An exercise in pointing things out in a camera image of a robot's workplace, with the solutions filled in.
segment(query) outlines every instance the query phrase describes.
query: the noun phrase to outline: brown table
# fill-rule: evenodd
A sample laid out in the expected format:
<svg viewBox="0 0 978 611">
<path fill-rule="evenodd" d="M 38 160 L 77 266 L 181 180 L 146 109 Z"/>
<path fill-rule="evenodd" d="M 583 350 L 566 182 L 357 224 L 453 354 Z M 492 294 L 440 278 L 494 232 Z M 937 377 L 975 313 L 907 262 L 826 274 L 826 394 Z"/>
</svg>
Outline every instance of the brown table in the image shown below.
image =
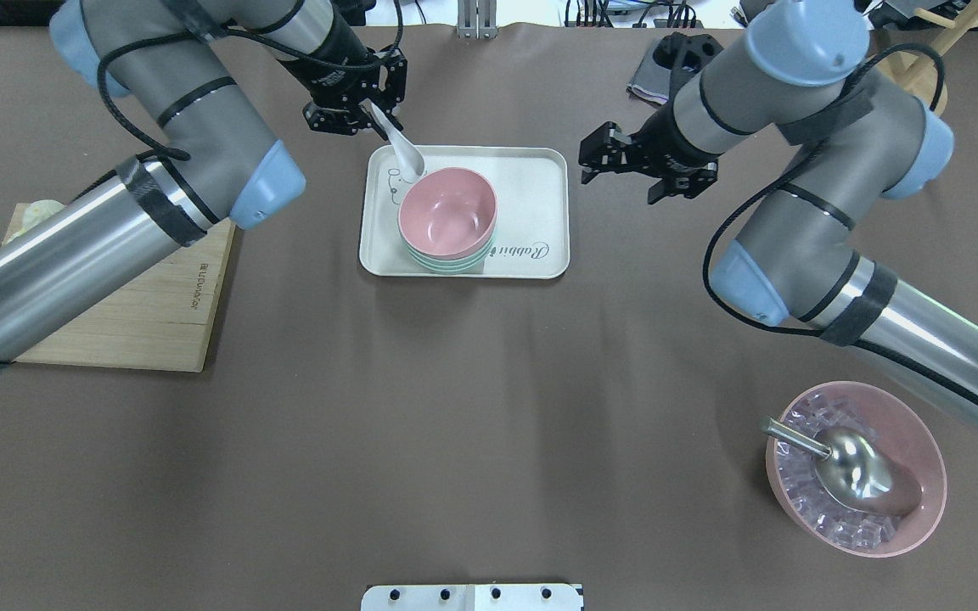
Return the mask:
<svg viewBox="0 0 978 611">
<path fill-rule="evenodd" d="M 408 28 L 407 134 L 571 161 L 602 121 L 652 112 L 624 85 L 662 34 Z M 0 610 L 338 611 L 369 584 L 489 580 L 582 583 L 593 610 L 978 608 L 978 434 L 704 294 L 711 232 L 790 158 L 776 132 L 725 155 L 702 198 L 654 208 L 648 178 L 581 187 L 571 167 L 556 281 L 379 278 L 357 241 L 380 141 L 309 132 L 306 94 L 263 50 L 218 52 L 309 191 L 233 252 L 202 374 L 0 378 Z M 947 59 L 953 160 L 855 243 L 978 323 L 978 34 Z M 15 202 L 69 200 L 141 148 L 46 31 L 0 30 L 0 238 Z M 896 392 L 938 440 L 948 506 L 916 552 L 836 552 L 773 499 L 757 420 L 831 379 Z"/>
</svg>

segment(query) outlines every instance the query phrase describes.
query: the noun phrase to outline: light blue cap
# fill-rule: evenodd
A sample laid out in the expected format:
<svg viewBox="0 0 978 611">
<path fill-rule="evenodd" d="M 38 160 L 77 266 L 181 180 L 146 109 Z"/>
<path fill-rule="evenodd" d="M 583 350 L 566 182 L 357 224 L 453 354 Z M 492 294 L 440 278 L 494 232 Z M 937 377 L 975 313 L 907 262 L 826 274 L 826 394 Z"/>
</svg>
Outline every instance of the light blue cap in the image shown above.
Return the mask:
<svg viewBox="0 0 978 611">
<path fill-rule="evenodd" d="M 780 0 L 745 30 L 753 63 L 800 87 L 843 80 L 865 57 L 869 43 L 865 20 L 849 0 Z"/>
<path fill-rule="evenodd" d="M 306 185 L 304 174 L 278 140 L 251 174 L 228 217 L 242 229 L 253 228 L 300 197 Z"/>
<path fill-rule="evenodd" d="M 66 4 L 59 7 L 59 11 L 51 17 L 48 31 L 51 34 L 51 43 L 59 55 L 65 59 L 74 72 L 81 74 L 93 89 L 97 88 L 97 66 L 100 65 L 100 58 L 97 49 L 93 47 L 93 40 L 89 40 L 89 32 L 85 28 L 85 17 L 82 16 L 81 0 L 66 0 Z M 108 80 L 108 94 L 113 98 L 127 96 L 127 88 L 120 84 L 111 74 L 106 75 Z"/>
<path fill-rule="evenodd" d="M 953 154 L 952 129 L 939 119 L 938 115 L 930 112 L 927 102 L 920 100 L 919 103 L 923 105 L 924 116 L 926 116 L 923 143 L 919 146 L 919 154 L 915 156 L 908 174 L 881 194 L 881 197 L 886 199 L 900 199 L 918 193 L 927 181 L 934 181 L 942 170 L 946 169 L 946 164 L 950 162 L 950 156 Z"/>
<path fill-rule="evenodd" d="M 776 287 L 738 240 L 730 243 L 711 270 L 711 289 L 758 323 L 776 326 L 791 316 Z"/>
</svg>

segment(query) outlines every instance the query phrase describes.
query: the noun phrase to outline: white tray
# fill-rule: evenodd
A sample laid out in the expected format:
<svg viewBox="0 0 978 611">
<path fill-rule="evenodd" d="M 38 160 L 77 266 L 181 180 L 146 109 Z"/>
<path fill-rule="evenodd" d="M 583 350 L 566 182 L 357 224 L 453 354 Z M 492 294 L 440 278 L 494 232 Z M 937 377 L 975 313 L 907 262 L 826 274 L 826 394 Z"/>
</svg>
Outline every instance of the white tray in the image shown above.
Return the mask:
<svg viewBox="0 0 978 611">
<path fill-rule="evenodd" d="M 497 231 L 484 262 L 463 274 L 419 265 L 399 235 L 399 204 L 412 186 L 399 177 L 390 144 L 368 159 L 361 220 L 361 264 L 377 276 L 549 279 L 563 274 L 568 244 L 568 179 L 553 149 L 419 146 L 424 170 L 466 167 L 497 191 Z"/>
</svg>

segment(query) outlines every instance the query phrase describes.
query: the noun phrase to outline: large pink bowl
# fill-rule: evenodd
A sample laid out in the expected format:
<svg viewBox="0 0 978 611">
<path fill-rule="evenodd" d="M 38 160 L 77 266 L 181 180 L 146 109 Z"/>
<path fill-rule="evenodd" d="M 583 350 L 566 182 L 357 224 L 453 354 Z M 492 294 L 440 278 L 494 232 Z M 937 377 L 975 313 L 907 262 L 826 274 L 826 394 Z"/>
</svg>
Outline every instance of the large pink bowl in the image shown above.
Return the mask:
<svg viewBox="0 0 978 611">
<path fill-rule="evenodd" d="M 765 463 L 768 483 L 772 485 L 776 499 L 795 524 L 820 541 L 825 541 L 826 544 L 839 549 L 840 552 L 870 558 L 888 558 L 911 552 L 923 544 L 923 541 L 927 541 L 931 533 L 934 533 L 942 519 L 942 511 L 946 509 L 946 465 L 942 463 L 942 453 L 935 443 L 935 437 L 927 429 L 927 425 L 919 420 L 911 407 L 904 405 L 903 401 L 880 388 L 858 382 L 829 382 L 812 387 L 792 401 L 784 413 L 780 414 L 779 420 L 783 421 L 787 417 L 787 412 L 798 405 L 799 401 L 819 391 L 825 392 L 830 398 L 846 397 L 858 407 L 859 417 L 878 434 L 874 447 L 893 461 L 911 469 L 916 479 L 919 479 L 920 484 L 923 485 L 923 501 L 917 509 L 901 519 L 891 541 L 882 542 L 872 550 L 851 550 L 840 547 L 811 529 L 805 519 L 791 506 L 791 499 L 780 484 L 779 472 L 776 471 L 776 440 L 769 438 Z"/>
<path fill-rule="evenodd" d="M 473 255 L 497 224 L 497 194 L 477 171 L 445 167 L 420 179 L 399 205 L 399 233 L 432 259 Z"/>
</svg>

